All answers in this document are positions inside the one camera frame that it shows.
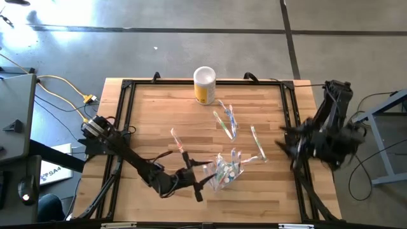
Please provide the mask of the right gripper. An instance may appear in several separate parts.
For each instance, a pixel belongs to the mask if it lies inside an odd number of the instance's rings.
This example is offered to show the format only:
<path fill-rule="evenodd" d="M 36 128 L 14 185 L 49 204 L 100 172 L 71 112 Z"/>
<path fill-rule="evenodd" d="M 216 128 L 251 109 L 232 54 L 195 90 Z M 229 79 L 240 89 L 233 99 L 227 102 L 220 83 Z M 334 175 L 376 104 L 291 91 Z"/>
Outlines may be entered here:
<path fill-rule="evenodd" d="M 293 146 L 276 142 L 276 145 L 288 156 L 291 157 L 291 168 L 299 169 L 305 161 L 313 156 L 315 144 L 312 142 L 317 124 L 313 118 L 307 118 L 298 127 L 279 127 L 284 132 L 290 133 L 294 139 Z"/>

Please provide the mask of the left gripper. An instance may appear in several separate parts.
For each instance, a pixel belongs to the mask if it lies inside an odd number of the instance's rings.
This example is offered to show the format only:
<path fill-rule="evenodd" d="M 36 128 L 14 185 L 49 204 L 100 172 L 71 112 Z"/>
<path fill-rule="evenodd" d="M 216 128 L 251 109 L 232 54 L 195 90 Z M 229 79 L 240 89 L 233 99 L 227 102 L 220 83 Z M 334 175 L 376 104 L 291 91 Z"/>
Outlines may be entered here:
<path fill-rule="evenodd" d="M 194 159 L 190 158 L 187 151 L 184 151 L 183 153 L 181 153 L 181 155 L 186 164 L 186 167 L 177 170 L 176 173 L 171 176 L 168 188 L 164 188 L 162 185 L 160 185 L 158 189 L 158 194 L 160 198 L 169 198 L 171 195 L 174 194 L 176 190 L 192 186 L 195 192 L 195 198 L 197 202 L 201 202 L 203 200 L 203 197 L 200 190 L 203 189 L 204 185 L 208 181 L 210 181 L 215 176 L 215 174 L 207 176 L 206 178 L 198 182 L 195 177 L 195 173 L 193 172 L 193 168 L 202 165 L 207 165 L 210 164 L 211 162 L 195 161 Z"/>

